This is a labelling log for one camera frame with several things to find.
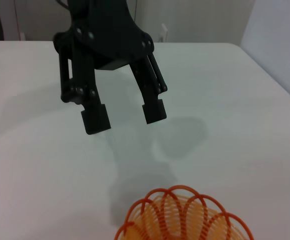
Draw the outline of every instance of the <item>orange coil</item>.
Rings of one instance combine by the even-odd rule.
[[[186,190],[192,197],[177,195]],[[217,212],[206,205],[213,202]],[[235,220],[241,226],[235,226]],[[210,196],[188,186],[158,188],[130,208],[115,240],[254,240],[247,225]]]

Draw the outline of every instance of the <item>electrical outlet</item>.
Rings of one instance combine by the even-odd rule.
[[[159,43],[166,43],[167,37],[168,37],[168,28],[163,23],[163,24],[161,24],[161,32],[160,32],[159,37],[158,37],[158,42]]]
[[[25,33],[21,32],[21,33],[19,34],[19,37],[20,37],[20,40],[21,40],[21,41],[26,41],[26,35],[25,35]]]

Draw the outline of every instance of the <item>bolt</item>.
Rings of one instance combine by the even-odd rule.
[[[76,88],[76,91],[79,92],[80,94],[84,94],[84,89],[83,88]]]
[[[95,93],[95,91],[93,91],[93,90],[90,90],[90,94],[91,94],[93,97],[96,96],[96,93]]]
[[[92,40],[94,40],[94,38],[95,38],[95,36],[94,36],[94,34],[93,34],[92,32],[89,32],[89,33],[88,33],[88,36],[89,36],[89,38],[92,39]]]

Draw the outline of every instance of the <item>plastic slinky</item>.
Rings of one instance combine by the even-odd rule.
[[[115,240],[254,240],[247,225],[210,196],[183,185],[133,204]]]

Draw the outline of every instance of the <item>white wall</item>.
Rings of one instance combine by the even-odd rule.
[[[258,0],[242,48],[290,93],[290,0]]]
[[[255,0],[138,0],[136,23],[157,41],[161,24],[168,42],[239,45]]]
[[[134,17],[136,0],[127,0],[127,3]],[[20,29],[27,40],[50,41],[71,24],[69,12],[55,0],[16,0],[16,8]]]
[[[19,40],[14,2],[0,0],[0,21],[5,41]]]

